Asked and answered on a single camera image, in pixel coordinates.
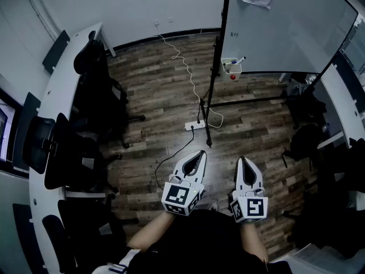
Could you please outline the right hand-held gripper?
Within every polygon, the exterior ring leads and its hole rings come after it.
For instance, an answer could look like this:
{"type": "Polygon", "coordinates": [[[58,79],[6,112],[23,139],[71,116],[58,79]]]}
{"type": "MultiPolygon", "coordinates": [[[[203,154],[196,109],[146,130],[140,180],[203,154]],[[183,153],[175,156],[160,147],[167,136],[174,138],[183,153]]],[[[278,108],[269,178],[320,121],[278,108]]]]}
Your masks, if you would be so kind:
{"type": "Polygon", "coordinates": [[[230,202],[236,223],[255,223],[267,217],[268,197],[265,197],[262,172],[248,158],[236,162],[235,188],[230,202]]]}

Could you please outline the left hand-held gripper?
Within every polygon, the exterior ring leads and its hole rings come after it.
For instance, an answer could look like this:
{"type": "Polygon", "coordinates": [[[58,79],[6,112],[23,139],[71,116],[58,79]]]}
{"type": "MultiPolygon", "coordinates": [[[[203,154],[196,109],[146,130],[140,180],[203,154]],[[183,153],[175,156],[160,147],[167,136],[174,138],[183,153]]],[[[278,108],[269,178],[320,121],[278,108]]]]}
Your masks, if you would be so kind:
{"type": "Polygon", "coordinates": [[[174,175],[170,175],[164,185],[161,202],[165,211],[181,216],[190,215],[204,191],[202,180],[205,168],[204,150],[188,154],[176,163],[174,175]]]}

